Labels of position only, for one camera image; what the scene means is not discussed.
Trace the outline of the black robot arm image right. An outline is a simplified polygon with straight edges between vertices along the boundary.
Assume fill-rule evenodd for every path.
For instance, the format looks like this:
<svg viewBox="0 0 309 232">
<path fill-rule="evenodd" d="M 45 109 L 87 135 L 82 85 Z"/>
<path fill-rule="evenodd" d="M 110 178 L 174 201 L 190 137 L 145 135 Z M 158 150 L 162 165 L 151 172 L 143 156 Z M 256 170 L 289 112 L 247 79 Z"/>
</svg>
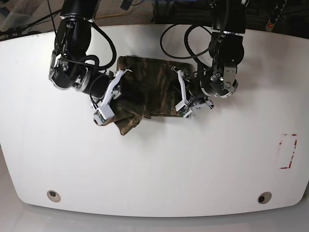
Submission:
<svg viewBox="0 0 309 232">
<path fill-rule="evenodd" d="M 246 2 L 214 0 L 211 7 L 214 30 L 208 48 L 211 66 L 204 64 L 189 46 L 189 35 L 197 26 L 190 26 L 184 36 L 185 48 L 197 63 L 196 73 L 186 83 L 187 98 L 191 102 L 206 102 L 211 96 L 227 98 L 238 88 L 236 74 L 244 58 Z"/>
</svg>

